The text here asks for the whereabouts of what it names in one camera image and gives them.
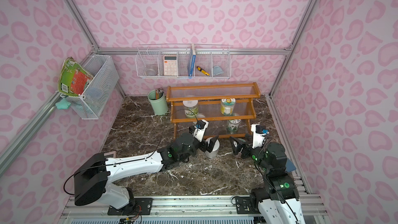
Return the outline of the tall white tin jar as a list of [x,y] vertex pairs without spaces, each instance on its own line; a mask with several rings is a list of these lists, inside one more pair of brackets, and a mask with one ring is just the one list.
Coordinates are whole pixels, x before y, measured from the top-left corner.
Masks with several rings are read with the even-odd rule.
[[207,138],[206,139],[206,143],[208,145],[210,144],[214,144],[212,151],[205,151],[205,156],[209,159],[213,159],[216,158],[218,151],[219,151],[219,147],[220,147],[220,142],[218,140],[218,136],[215,136],[213,138]]

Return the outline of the white lid green label jar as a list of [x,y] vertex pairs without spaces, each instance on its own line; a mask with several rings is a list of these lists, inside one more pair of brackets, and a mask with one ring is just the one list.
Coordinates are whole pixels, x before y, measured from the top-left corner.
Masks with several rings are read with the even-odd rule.
[[185,100],[182,102],[184,112],[187,118],[196,118],[199,114],[199,101],[198,100]]

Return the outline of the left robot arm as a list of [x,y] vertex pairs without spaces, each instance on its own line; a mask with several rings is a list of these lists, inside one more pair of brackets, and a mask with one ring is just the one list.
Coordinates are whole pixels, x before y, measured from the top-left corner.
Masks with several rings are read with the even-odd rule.
[[96,153],[73,175],[75,205],[101,202],[114,209],[133,207],[132,189],[116,186],[115,181],[176,168],[182,162],[188,162],[198,150],[212,152],[217,140],[217,136],[204,140],[201,134],[184,133],[172,144],[140,156],[107,158],[102,152]]

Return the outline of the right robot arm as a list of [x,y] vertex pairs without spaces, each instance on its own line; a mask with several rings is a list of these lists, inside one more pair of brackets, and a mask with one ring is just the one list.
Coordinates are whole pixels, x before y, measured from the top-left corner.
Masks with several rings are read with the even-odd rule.
[[256,146],[230,137],[233,154],[242,159],[251,158],[264,181],[264,187],[251,191],[251,205],[267,224],[304,224],[299,192],[286,171],[285,148],[270,137],[262,135],[261,138],[263,141]]

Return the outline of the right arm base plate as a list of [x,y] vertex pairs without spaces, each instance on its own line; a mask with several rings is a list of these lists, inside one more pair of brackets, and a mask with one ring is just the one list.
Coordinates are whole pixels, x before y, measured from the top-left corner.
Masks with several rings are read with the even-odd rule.
[[250,197],[235,196],[231,203],[236,207],[238,214],[258,214],[258,210],[253,206]]

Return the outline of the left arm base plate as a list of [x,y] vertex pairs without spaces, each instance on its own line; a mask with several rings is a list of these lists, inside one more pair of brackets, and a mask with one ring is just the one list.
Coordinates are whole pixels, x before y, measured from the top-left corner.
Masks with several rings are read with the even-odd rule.
[[136,198],[134,203],[129,203],[121,209],[112,206],[108,209],[108,216],[135,216],[137,214],[150,215],[153,198]]

